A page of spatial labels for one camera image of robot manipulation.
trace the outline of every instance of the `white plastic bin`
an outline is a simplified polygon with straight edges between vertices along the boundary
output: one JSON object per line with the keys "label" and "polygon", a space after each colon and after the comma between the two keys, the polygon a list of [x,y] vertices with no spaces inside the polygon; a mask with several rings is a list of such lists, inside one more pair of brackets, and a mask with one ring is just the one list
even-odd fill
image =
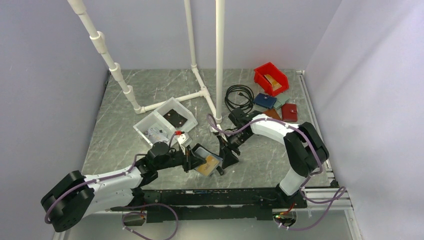
{"label": "white plastic bin", "polygon": [[[145,118],[143,118],[141,121],[139,121],[136,125],[133,126],[133,128],[138,132],[138,134],[141,135],[141,137],[146,140],[146,142],[153,146],[155,143],[152,141],[152,139],[149,139],[146,132],[151,128],[157,128],[159,130],[162,130],[164,133],[166,133],[166,138],[168,141],[162,141],[167,144],[169,144],[169,139],[171,138],[172,134],[176,131],[175,127],[171,125],[163,116],[161,116],[156,111],[153,111],[149,115],[147,115]],[[177,143],[177,138],[174,137],[172,140],[172,145]]]}
{"label": "white plastic bin", "polygon": [[[183,116],[187,119],[187,121],[182,125],[181,127],[175,128],[171,123],[169,123],[163,115],[165,115],[170,110],[174,109],[178,114]],[[169,144],[169,139],[171,138],[172,134],[175,131],[183,131],[188,133],[190,130],[192,130],[196,125],[198,124],[198,121],[196,120],[193,113],[191,113],[187,108],[185,108],[181,103],[179,103],[175,98],[171,97],[166,101],[164,104],[156,108],[153,112],[151,112],[149,115],[147,115],[145,118],[143,118],[141,121],[139,121],[136,125],[133,126],[133,128],[138,132],[138,134],[141,135],[141,137],[146,140],[146,142],[153,146],[155,143],[152,139],[149,139],[149,136],[146,135],[147,131],[149,129],[155,129],[155,130],[162,130],[166,133],[166,138],[168,141],[162,140],[161,142],[165,142]],[[177,137],[174,137],[172,140],[171,146],[176,144]]]}

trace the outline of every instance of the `black cable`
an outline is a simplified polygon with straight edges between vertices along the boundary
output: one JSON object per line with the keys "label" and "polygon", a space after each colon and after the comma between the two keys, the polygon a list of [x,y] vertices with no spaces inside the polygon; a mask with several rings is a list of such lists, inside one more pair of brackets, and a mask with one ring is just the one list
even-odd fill
{"label": "black cable", "polygon": [[267,197],[263,197],[263,196],[253,196],[252,198],[264,199],[264,200],[268,200],[268,201],[271,201],[271,202],[277,201],[277,198],[271,199],[271,198],[267,198]]}
{"label": "black cable", "polygon": [[[244,97],[245,99],[247,99],[247,102],[238,104],[235,103],[231,100],[229,100],[229,96],[232,93],[238,92],[238,95]],[[224,98],[224,103],[226,108],[231,112],[233,109],[236,108],[241,108],[241,110],[243,110],[243,112],[250,113],[250,111],[252,111],[253,109],[253,100],[254,100],[254,94],[253,91],[250,87],[246,86],[246,85],[241,85],[241,84],[237,84],[237,85],[232,85],[230,86],[225,93],[225,98]]]}

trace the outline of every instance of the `blue wallet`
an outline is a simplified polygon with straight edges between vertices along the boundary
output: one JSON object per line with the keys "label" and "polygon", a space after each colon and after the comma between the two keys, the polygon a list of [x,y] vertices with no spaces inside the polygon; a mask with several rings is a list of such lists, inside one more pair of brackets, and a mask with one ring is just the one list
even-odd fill
{"label": "blue wallet", "polygon": [[277,98],[273,96],[269,96],[263,93],[259,93],[253,100],[253,103],[264,107],[266,109],[272,109],[274,104],[276,103]]}

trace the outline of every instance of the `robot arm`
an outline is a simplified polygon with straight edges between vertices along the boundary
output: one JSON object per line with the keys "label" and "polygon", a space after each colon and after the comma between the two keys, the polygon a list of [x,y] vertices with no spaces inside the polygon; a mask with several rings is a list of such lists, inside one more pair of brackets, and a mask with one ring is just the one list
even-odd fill
{"label": "robot arm", "polygon": [[[291,204],[302,184],[319,166],[317,159],[323,163],[329,157],[327,148],[311,123],[283,125],[259,111],[246,114],[240,108],[231,111],[229,119],[237,128],[236,134],[219,134],[223,131],[212,126],[217,130],[215,134],[219,140],[223,169],[239,161],[233,152],[240,155],[239,146],[253,134],[285,145],[290,169],[275,188],[279,201]],[[184,136],[178,138],[181,145],[185,141]],[[118,206],[140,206],[144,203],[141,187],[158,178],[159,170],[182,166],[188,172],[206,163],[189,145],[179,146],[179,150],[175,150],[164,142],[157,142],[147,154],[138,155],[143,157],[139,160],[135,158],[133,165],[121,170],[85,176],[73,171],[66,175],[41,200],[47,212],[45,221],[52,223],[56,232],[63,232],[92,213]]]}
{"label": "robot arm", "polygon": [[98,211],[141,205],[144,193],[140,187],[158,178],[158,170],[182,166],[188,172],[206,163],[190,146],[175,150],[164,142],[155,143],[147,154],[135,157],[133,165],[104,174],[70,172],[41,199],[41,205],[49,213],[46,222],[56,232],[63,232]]}
{"label": "robot arm", "polygon": [[[276,187],[282,198],[281,200],[284,202],[290,202],[290,198],[298,193],[308,176],[319,167],[317,158],[314,156],[310,146],[313,147],[321,164],[329,158],[326,146],[318,135],[317,130],[309,122],[300,125],[293,123],[282,124],[281,121],[272,119],[260,111],[252,111],[246,114],[240,108],[232,110],[228,118],[238,130],[242,129],[242,131],[238,132],[236,130],[235,132],[238,133],[229,137],[216,133],[219,140],[219,156],[223,158],[222,168],[225,169],[239,161],[233,152],[240,155],[239,146],[254,134],[268,137],[285,145],[290,169]],[[310,144],[304,146],[306,141],[309,141]]]}

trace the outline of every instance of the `brown wallet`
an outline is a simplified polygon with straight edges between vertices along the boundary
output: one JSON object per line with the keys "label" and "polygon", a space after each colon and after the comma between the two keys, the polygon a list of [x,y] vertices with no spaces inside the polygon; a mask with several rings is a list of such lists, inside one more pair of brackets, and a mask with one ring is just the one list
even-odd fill
{"label": "brown wallet", "polygon": [[281,120],[280,116],[278,115],[277,111],[274,108],[266,110],[263,113],[270,118]]}
{"label": "brown wallet", "polygon": [[298,121],[298,106],[293,103],[286,103],[281,107],[282,120],[286,122]]}

